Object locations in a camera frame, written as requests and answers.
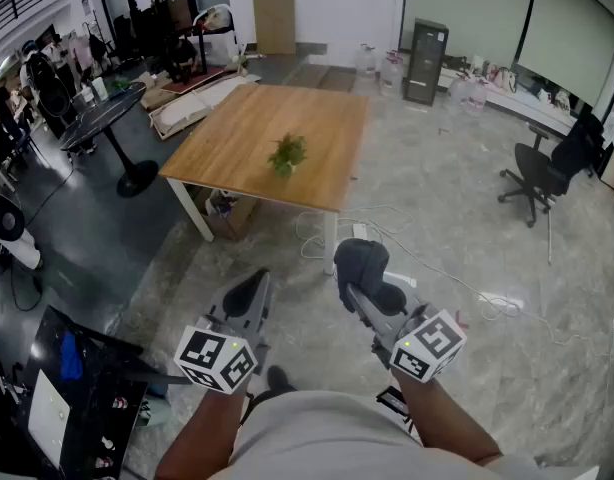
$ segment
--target round black table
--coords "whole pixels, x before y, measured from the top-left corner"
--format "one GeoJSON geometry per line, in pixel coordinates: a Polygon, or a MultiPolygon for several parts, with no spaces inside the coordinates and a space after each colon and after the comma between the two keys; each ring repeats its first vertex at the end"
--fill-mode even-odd
{"type": "Polygon", "coordinates": [[[131,84],[126,91],[112,94],[109,99],[79,114],[78,118],[67,127],[61,138],[63,145],[60,149],[68,151],[103,132],[125,167],[125,174],[116,185],[116,192],[121,197],[134,197],[140,194],[158,174],[158,164],[153,160],[135,164],[127,158],[111,131],[111,125],[143,97],[145,90],[145,84],[136,82],[131,84]]]}

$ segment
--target plastic jug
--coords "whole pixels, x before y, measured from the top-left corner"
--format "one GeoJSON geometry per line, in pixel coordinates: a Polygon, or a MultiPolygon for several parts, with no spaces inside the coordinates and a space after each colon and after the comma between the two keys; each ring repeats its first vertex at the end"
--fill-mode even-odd
{"type": "Polygon", "coordinates": [[[457,116],[462,112],[463,104],[469,98],[472,91],[471,84],[467,81],[466,75],[460,74],[447,89],[444,107],[450,115],[457,116]]]}
{"type": "Polygon", "coordinates": [[[400,97],[403,87],[403,59],[395,52],[387,52],[380,67],[380,93],[400,97]]]}
{"type": "Polygon", "coordinates": [[[479,80],[476,83],[471,84],[471,94],[463,108],[470,116],[480,117],[485,110],[485,103],[487,103],[487,89],[485,89],[485,81],[479,80]]]}
{"type": "Polygon", "coordinates": [[[364,43],[360,45],[356,53],[356,76],[372,80],[376,78],[376,57],[372,46],[364,43]]]}

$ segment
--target power strip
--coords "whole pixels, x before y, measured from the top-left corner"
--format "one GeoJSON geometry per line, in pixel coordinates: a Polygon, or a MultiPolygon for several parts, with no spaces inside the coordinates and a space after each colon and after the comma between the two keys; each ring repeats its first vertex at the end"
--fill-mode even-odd
{"type": "Polygon", "coordinates": [[[360,223],[354,223],[352,226],[352,233],[354,238],[360,238],[361,240],[367,240],[367,226],[360,223]]]}

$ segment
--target white cable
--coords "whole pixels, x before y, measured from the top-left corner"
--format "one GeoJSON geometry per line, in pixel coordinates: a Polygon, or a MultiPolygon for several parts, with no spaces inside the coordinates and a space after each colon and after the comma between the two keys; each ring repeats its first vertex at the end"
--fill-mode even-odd
{"type": "MultiPolygon", "coordinates": [[[[541,318],[537,315],[533,315],[531,313],[528,313],[527,311],[523,311],[523,309],[518,305],[515,304],[513,302],[508,301],[507,299],[503,298],[503,297],[494,297],[494,298],[487,298],[483,293],[479,292],[478,290],[476,290],[475,288],[469,286],[467,283],[465,283],[462,279],[456,277],[456,276],[452,276],[451,274],[448,274],[447,272],[445,272],[444,270],[441,270],[439,268],[436,268],[430,264],[428,264],[425,260],[421,259],[420,257],[418,257],[416,254],[414,254],[413,252],[411,252],[407,247],[405,247],[397,238],[395,238],[392,235],[401,233],[402,231],[404,231],[405,229],[407,229],[409,226],[411,226],[414,223],[414,217],[407,213],[404,212],[402,210],[399,210],[398,208],[394,208],[393,206],[390,205],[378,205],[378,206],[366,206],[366,207],[361,207],[361,208],[353,208],[351,210],[343,210],[342,213],[351,213],[351,212],[358,212],[358,211],[364,211],[364,210],[376,210],[376,209],[390,209],[393,210],[397,213],[400,213],[401,215],[405,215],[408,217],[408,222],[400,229],[398,230],[390,230],[388,228],[386,228],[385,226],[382,226],[370,219],[364,219],[364,220],[358,220],[358,219],[352,219],[349,217],[341,217],[338,219],[338,221],[351,221],[352,224],[353,223],[360,223],[360,224],[365,224],[366,226],[370,227],[371,229],[373,229],[378,236],[380,237],[380,242],[382,243],[382,237],[386,236],[387,238],[393,240],[403,251],[405,251],[409,256],[411,256],[412,258],[414,258],[416,261],[418,261],[419,263],[421,263],[422,265],[424,265],[425,267],[427,267],[430,270],[433,270],[434,272],[437,272],[445,277],[448,277],[454,281],[456,281],[457,283],[461,284],[462,286],[464,286],[465,288],[467,288],[470,292],[474,293],[475,295],[478,295],[478,297],[480,297],[481,299],[483,299],[485,302],[487,302],[495,311],[496,311],[496,315],[493,317],[488,317],[485,315],[485,313],[483,312],[483,305],[480,305],[480,316],[482,316],[485,320],[488,321],[493,321],[496,320],[501,314],[504,314],[505,316],[509,317],[509,318],[514,318],[517,317],[520,314],[526,315],[530,318],[533,318],[534,320],[537,320],[539,322],[541,322],[542,324],[544,324],[547,327],[547,330],[549,331],[549,336],[551,338],[551,342],[554,343],[555,345],[560,345],[560,346],[567,346],[569,345],[572,340],[574,338],[577,338],[581,341],[586,341],[589,343],[589,346],[591,348],[591,353],[594,355],[594,357],[609,357],[611,360],[611,350],[613,347],[613,340],[610,344],[610,348],[609,348],[609,352],[605,353],[605,352],[601,352],[598,353],[596,352],[596,349],[594,347],[594,343],[591,340],[591,338],[587,337],[587,336],[582,336],[580,334],[572,334],[566,341],[558,341],[556,339],[556,337],[554,336],[554,331],[552,330],[551,324],[545,320],[544,318],[541,318]],[[503,301],[505,303],[505,307],[509,308],[512,307],[515,309],[515,311],[506,311],[505,309],[497,306],[494,304],[493,301],[503,301]]],[[[312,211],[312,212],[302,212],[300,215],[298,215],[298,218],[296,219],[296,227],[295,227],[295,231],[296,231],[296,237],[300,240],[303,240],[303,245],[300,248],[300,255],[303,258],[307,258],[307,259],[323,259],[323,256],[306,256],[304,254],[304,250],[305,250],[305,246],[311,242],[314,242],[316,244],[318,244],[320,247],[325,247],[325,241],[322,239],[322,237],[320,235],[314,235],[312,237],[306,238],[303,236],[300,236],[300,234],[298,233],[298,225],[300,224],[300,219],[303,215],[320,215],[323,212],[318,212],[318,211],[312,211]]],[[[343,224],[342,226],[338,226],[338,229],[342,228],[342,227],[347,227],[347,226],[351,226],[352,224],[343,224]]]]}

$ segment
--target black cable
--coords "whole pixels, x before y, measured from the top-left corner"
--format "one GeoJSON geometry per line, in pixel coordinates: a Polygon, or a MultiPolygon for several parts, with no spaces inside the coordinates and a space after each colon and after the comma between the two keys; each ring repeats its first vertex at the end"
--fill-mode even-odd
{"type": "Polygon", "coordinates": [[[25,227],[31,226],[31,223],[32,223],[32,222],[34,222],[34,219],[35,219],[35,218],[38,216],[38,213],[40,212],[40,210],[42,210],[42,209],[43,209],[43,206],[45,206],[45,205],[47,204],[47,201],[49,201],[49,200],[51,199],[51,197],[52,197],[52,196],[53,196],[53,195],[54,195],[56,192],[58,192],[58,190],[59,190],[59,189],[60,189],[60,188],[61,188],[61,187],[62,187],[62,186],[65,184],[65,183],[67,183],[67,180],[68,180],[69,178],[71,178],[71,175],[72,175],[72,174],[74,174],[74,170],[75,170],[75,169],[74,169],[74,164],[71,164],[71,172],[69,173],[69,175],[68,175],[68,176],[67,176],[67,177],[66,177],[66,178],[65,178],[63,181],[61,181],[61,182],[60,182],[60,184],[59,184],[59,185],[58,185],[58,186],[57,186],[57,187],[56,187],[54,190],[52,190],[51,194],[49,194],[49,195],[48,195],[48,196],[45,198],[45,200],[44,200],[44,201],[43,201],[43,202],[40,204],[40,206],[38,207],[38,209],[36,210],[36,212],[34,213],[34,215],[32,216],[32,218],[31,218],[31,219],[29,219],[29,221],[27,221],[27,224],[26,224],[26,226],[25,226],[25,227]]]}
{"type": "Polygon", "coordinates": [[[10,277],[10,279],[11,279],[11,296],[12,296],[12,299],[14,299],[14,304],[16,305],[16,308],[18,309],[18,311],[22,311],[23,313],[27,313],[28,311],[31,311],[36,306],[38,306],[38,304],[40,304],[40,299],[43,298],[43,290],[42,290],[42,286],[40,285],[39,279],[34,274],[30,274],[29,272],[26,272],[25,270],[23,270],[23,272],[28,274],[33,279],[32,282],[34,283],[34,288],[36,288],[36,291],[38,292],[38,299],[30,307],[28,307],[28,308],[21,308],[18,305],[18,300],[16,300],[16,288],[14,288],[14,265],[15,264],[16,263],[12,260],[11,267],[10,267],[11,268],[11,277],[10,277]]]}

